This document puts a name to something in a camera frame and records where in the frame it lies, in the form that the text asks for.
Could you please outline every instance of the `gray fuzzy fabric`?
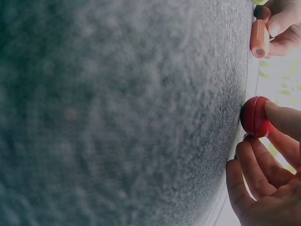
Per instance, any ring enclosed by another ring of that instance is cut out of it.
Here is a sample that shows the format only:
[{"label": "gray fuzzy fabric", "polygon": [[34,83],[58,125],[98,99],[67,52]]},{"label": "gray fuzzy fabric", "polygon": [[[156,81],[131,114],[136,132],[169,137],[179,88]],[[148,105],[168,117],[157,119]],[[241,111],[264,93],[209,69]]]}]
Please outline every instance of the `gray fuzzy fabric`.
[{"label": "gray fuzzy fabric", "polygon": [[251,20],[246,0],[1,1],[0,225],[202,225]]}]

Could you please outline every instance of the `orange peg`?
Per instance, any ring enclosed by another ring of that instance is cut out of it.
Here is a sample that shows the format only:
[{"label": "orange peg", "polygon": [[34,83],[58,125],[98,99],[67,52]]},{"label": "orange peg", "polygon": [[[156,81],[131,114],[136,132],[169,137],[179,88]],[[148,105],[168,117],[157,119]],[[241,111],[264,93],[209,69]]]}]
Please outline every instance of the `orange peg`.
[{"label": "orange peg", "polygon": [[254,57],[264,58],[269,53],[269,32],[263,20],[252,24],[250,49]]}]

